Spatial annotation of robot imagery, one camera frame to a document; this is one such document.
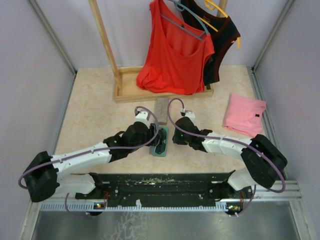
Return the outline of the blue-grey glasses case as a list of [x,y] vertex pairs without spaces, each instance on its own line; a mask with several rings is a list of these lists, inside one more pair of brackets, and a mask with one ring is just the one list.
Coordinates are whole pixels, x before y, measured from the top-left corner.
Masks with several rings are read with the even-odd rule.
[[160,126],[158,134],[150,143],[149,154],[155,157],[165,157],[167,153],[169,129],[166,126]]

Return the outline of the thin metal frame sunglasses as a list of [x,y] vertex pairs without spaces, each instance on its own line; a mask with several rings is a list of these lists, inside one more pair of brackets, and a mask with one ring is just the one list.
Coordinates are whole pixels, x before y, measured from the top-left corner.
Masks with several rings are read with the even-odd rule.
[[159,141],[156,145],[154,151],[156,154],[162,154],[166,149],[166,140],[167,140],[167,132],[164,129],[161,129],[158,133]]

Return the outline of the grey glasses case green lining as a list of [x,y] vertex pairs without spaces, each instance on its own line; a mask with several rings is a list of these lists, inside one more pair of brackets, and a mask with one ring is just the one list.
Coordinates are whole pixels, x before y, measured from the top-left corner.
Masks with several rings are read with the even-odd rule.
[[168,123],[168,97],[159,97],[155,100],[154,114],[157,117],[159,125]]

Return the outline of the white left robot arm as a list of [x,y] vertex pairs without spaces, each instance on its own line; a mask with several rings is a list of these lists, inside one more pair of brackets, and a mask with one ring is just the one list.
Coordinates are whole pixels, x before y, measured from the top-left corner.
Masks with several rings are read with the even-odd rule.
[[161,147],[166,137],[156,124],[147,126],[137,121],[125,131],[119,131],[102,142],[79,151],[61,155],[39,152],[18,183],[27,189],[32,202],[42,202],[58,193],[63,188],[62,180],[72,173],[124,159],[142,147]]

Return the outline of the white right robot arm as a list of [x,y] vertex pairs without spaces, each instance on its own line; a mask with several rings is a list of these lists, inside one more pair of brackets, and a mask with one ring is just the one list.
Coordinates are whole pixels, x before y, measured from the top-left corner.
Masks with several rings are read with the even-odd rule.
[[274,193],[285,191],[283,170],[288,161],[266,136],[257,134],[253,138],[236,138],[209,129],[200,130],[187,116],[173,125],[174,144],[188,145],[196,151],[223,154],[244,162],[245,167],[231,172],[223,185],[227,197],[235,198],[242,189],[253,185],[260,185]]

